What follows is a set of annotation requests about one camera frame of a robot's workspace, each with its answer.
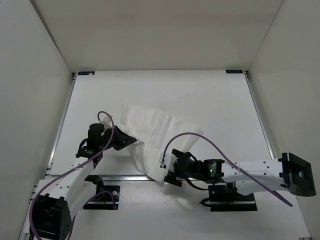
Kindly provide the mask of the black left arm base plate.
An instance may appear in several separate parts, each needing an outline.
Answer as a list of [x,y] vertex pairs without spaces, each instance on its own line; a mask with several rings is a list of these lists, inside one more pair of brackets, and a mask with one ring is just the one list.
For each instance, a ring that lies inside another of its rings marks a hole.
[[121,186],[119,183],[105,183],[98,175],[89,175],[86,183],[95,185],[94,198],[88,201],[84,210],[118,210]]

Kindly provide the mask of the white pleated skirt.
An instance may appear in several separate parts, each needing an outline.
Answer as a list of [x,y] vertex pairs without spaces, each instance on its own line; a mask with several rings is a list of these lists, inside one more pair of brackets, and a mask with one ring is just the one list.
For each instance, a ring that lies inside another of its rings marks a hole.
[[168,170],[160,168],[160,157],[168,142],[182,133],[203,134],[190,122],[157,109],[123,104],[120,129],[137,141],[128,147],[137,169],[160,185]]

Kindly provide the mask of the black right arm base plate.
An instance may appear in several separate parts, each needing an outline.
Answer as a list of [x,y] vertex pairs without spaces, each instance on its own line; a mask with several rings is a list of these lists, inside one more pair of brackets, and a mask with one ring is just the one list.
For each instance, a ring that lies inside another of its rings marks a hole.
[[255,212],[258,210],[253,193],[238,193],[235,183],[213,184],[208,186],[209,197],[200,205],[210,208],[211,212]]

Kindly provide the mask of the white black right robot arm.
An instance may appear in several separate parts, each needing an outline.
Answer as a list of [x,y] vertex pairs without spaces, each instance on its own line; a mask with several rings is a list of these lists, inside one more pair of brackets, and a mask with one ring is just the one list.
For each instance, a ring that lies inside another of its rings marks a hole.
[[300,197],[316,195],[311,164],[292,153],[267,161],[229,164],[223,159],[197,160],[189,152],[173,149],[170,154],[162,154],[159,162],[167,172],[166,183],[181,187],[181,179],[195,179],[206,184],[228,184],[224,195],[229,200],[267,189]]

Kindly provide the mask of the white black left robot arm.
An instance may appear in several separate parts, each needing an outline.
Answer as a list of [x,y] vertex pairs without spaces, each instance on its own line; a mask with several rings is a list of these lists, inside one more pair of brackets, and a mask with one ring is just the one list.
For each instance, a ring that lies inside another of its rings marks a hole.
[[47,183],[35,195],[29,209],[29,232],[38,240],[68,240],[75,217],[88,202],[115,198],[103,179],[92,172],[110,148],[120,151],[137,140],[117,126],[93,123],[79,144],[70,169]]

